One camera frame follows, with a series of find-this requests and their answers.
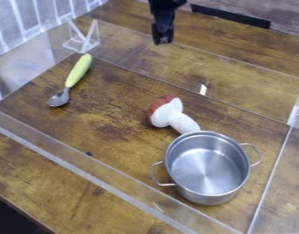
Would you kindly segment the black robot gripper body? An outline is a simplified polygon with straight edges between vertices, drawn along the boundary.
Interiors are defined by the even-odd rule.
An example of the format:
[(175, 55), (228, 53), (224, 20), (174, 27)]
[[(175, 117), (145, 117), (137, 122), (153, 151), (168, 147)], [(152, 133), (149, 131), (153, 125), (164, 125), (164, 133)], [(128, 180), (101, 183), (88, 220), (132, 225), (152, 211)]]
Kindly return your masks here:
[(187, 4), (187, 0), (148, 0), (149, 13), (153, 15), (155, 22), (168, 24), (175, 16), (176, 10)]

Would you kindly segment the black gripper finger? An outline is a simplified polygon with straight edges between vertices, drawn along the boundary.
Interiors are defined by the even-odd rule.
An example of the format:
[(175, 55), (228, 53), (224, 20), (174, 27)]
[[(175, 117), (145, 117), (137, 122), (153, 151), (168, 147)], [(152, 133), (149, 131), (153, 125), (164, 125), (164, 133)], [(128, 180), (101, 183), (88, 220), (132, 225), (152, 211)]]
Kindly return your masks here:
[(165, 31), (160, 31), (156, 24), (151, 24), (152, 41), (155, 45), (169, 44), (174, 40), (174, 25), (167, 26)]

